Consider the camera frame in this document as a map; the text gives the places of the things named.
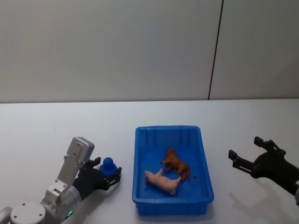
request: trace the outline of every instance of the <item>blue tray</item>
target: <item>blue tray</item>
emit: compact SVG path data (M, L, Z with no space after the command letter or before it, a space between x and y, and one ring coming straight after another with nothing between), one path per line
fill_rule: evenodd
M191 175L170 195L145 185L145 170L156 173L164 168L167 147L177 151L178 157L189 164ZM170 179L178 174L163 172ZM135 134L135 158L132 199L139 215L203 215L214 199L213 188L206 164L200 129L197 126L139 127Z

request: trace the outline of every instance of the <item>toy pig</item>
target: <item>toy pig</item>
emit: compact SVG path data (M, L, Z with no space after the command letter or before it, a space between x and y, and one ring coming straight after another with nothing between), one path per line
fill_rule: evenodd
M176 193L176 189L179 181L181 180L181 177L179 177L176 180L171 180L165 176L162 176L162 168L156 174L153 174L152 172L147 170L145 170L144 172L145 172L145 184L147 184L147 182L150 182L154 186L172 195Z

